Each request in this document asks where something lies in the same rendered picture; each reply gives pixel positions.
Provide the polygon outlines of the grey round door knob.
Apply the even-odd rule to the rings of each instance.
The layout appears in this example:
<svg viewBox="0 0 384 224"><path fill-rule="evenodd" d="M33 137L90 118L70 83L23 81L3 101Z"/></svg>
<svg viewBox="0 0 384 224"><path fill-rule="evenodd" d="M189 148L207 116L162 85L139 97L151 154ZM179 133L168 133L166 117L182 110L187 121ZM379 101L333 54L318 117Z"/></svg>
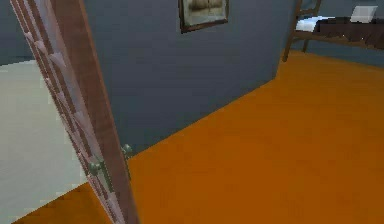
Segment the grey round door knob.
<svg viewBox="0 0 384 224"><path fill-rule="evenodd" d="M99 161L97 163L90 163L88 165L88 168L89 168L89 172L93 176L97 176L98 173L101 172L103 174L103 176L104 176L104 179L105 179L105 182L107 184L108 190L110 192L114 191L112 183L111 183L111 180L110 180L110 177L109 177L109 174L108 174L108 171L107 171L107 167L106 167L106 165L105 165L105 163L103 161Z"/></svg>
<svg viewBox="0 0 384 224"><path fill-rule="evenodd" d="M133 156L133 149L128 144L122 146L121 149L126 159L129 159Z"/></svg>

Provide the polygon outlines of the brown wooden room door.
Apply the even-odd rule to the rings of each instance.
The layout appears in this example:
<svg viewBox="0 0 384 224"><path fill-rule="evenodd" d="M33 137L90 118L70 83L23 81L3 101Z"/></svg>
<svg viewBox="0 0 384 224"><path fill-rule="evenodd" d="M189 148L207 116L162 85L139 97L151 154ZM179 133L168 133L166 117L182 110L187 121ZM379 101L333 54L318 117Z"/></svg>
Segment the brown wooden room door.
<svg viewBox="0 0 384 224"><path fill-rule="evenodd" d="M76 156L112 224L140 224L84 0L9 0ZM103 161L114 191L88 165Z"/></svg>

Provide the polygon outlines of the white pillow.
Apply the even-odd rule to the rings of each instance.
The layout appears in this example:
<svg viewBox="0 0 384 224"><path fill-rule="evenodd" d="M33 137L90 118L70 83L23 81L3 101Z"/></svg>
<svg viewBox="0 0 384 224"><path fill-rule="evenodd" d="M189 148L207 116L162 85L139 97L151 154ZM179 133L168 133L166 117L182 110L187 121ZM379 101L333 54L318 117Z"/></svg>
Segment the white pillow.
<svg viewBox="0 0 384 224"><path fill-rule="evenodd" d="M350 21L370 23L374 18L377 6L356 6L352 12Z"/></svg>
<svg viewBox="0 0 384 224"><path fill-rule="evenodd" d="M317 31L317 24L319 21L327 21L330 20L330 17L325 16L315 16L315 17L309 17L306 19L299 19L297 21L295 30L296 31L303 31L303 32L316 32Z"/></svg>

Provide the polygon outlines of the brown wooden bed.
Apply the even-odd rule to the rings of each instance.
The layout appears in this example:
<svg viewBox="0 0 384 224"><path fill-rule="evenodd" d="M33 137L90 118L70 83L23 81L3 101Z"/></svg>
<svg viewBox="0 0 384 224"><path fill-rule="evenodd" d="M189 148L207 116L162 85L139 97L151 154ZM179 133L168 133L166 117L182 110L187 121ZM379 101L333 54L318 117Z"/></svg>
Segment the brown wooden bed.
<svg viewBox="0 0 384 224"><path fill-rule="evenodd" d="M303 0L295 0L293 18L285 44L282 61L286 62L294 42L303 40L302 51L306 52L310 40L348 45L365 49L384 50L384 15L377 17L376 12L370 23L351 22L349 17L325 16L330 20L319 21L316 32L296 31L299 19L319 16L322 0L315 0L312 8L302 9Z"/></svg>

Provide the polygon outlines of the brown framed wall picture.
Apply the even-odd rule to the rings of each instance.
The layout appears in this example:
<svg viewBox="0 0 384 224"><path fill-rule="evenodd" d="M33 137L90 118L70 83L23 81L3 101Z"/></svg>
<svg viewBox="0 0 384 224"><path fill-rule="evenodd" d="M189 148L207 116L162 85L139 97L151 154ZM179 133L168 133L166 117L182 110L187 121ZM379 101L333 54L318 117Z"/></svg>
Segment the brown framed wall picture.
<svg viewBox="0 0 384 224"><path fill-rule="evenodd" d="M229 0L178 0L182 34L225 24L229 17Z"/></svg>

